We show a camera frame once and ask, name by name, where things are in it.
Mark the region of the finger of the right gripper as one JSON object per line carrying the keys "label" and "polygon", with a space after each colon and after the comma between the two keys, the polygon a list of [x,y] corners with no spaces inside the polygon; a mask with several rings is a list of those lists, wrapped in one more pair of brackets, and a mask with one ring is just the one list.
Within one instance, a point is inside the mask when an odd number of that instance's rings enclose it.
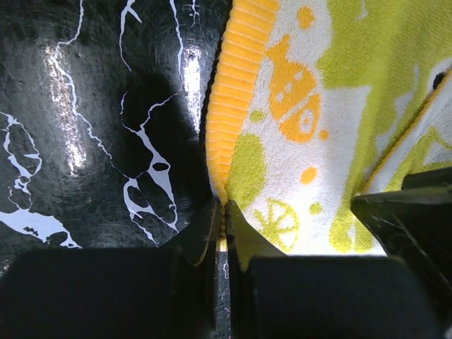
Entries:
{"label": "finger of the right gripper", "polygon": [[438,316],[451,317],[451,168],[409,174],[399,191],[357,196],[351,211],[417,274]]}

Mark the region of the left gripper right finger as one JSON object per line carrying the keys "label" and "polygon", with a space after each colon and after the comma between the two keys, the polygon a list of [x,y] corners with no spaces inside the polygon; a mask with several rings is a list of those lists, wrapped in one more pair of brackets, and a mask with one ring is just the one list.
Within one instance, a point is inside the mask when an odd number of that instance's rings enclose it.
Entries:
{"label": "left gripper right finger", "polygon": [[426,292],[384,256],[288,256],[225,207],[233,338],[442,338]]}

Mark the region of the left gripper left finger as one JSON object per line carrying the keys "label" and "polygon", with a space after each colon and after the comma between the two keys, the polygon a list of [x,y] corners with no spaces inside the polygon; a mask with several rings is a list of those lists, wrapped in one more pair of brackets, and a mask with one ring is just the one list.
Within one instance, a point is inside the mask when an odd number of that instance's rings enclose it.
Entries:
{"label": "left gripper left finger", "polygon": [[1,288],[2,338],[209,338],[221,205],[158,248],[31,251]]}

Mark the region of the yellow patterned towel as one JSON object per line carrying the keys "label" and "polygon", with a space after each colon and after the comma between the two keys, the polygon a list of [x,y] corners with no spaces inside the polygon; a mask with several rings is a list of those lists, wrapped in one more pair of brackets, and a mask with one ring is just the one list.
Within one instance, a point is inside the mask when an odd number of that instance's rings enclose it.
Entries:
{"label": "yellow patterned towel", "polygon": [[235,1],[206,157],[285,253],[381,255],[350,204],[451,165],[451,2]]}

